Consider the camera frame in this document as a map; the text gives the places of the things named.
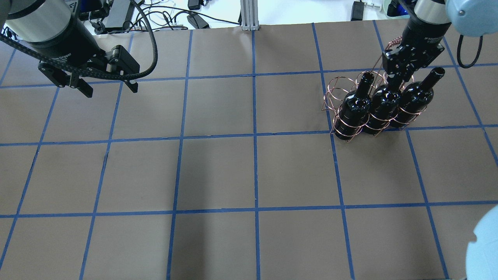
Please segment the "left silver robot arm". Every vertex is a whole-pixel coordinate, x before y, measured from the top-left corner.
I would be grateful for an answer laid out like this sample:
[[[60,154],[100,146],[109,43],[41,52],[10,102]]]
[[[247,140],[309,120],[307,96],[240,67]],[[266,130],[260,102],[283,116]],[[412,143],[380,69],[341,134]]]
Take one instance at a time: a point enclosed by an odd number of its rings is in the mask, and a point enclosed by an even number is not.
[[[1,9],[1,18],[38,53],[94,74],[139,73],[138,62],[126,48],[101,49],[63,0],[11,0],[9,4]]]

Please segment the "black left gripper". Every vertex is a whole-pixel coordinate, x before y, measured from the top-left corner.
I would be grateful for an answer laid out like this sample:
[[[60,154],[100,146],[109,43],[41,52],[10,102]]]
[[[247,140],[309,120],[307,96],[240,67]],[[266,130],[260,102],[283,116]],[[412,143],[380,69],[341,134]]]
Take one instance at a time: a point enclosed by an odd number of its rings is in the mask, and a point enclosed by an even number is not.
[[[105,51],[98,46],[91,33],[75,16],[70,16],[68,24],[53,37],[42,41],[30,39],[32,46],[47,57],[83,70],[107,72],[108,74],[137,74],[139,64],[121,45]],[[139,90],[137,80],[126,80],[126,86],[133,93]],[[76,89],[85,97],[92,98],[94,89],[82,78],[78,79]]]

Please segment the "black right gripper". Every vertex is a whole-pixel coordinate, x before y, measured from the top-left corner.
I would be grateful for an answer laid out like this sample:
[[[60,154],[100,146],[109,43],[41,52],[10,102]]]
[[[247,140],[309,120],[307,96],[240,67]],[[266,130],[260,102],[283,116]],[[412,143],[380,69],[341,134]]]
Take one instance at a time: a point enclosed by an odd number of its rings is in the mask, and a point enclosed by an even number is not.
[[[445,24],[434,24],[410,17],[400,38],[382,54],[382,67],[388,81],[407,81],[414,72],[426,68],[444,51],[441,44]]]

